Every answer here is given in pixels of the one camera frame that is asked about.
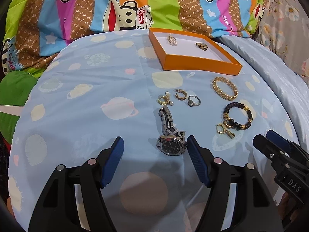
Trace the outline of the right hand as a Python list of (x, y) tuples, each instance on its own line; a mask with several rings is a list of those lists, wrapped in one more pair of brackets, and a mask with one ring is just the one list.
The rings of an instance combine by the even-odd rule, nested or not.
[[(284, 219), (286, 217), (286, 215), (288, 214), (288, 202), (289, 202), (290, 199), (291, 199), (290, 195), (287, 192), (285, 192), (282, 196), (280, 204), (277, 206), (281, 219)], [(295, 210), (291, 214), (290, 220), (292, 222), (296, 219), (298, 213), (299, 213), (299, 211)]]

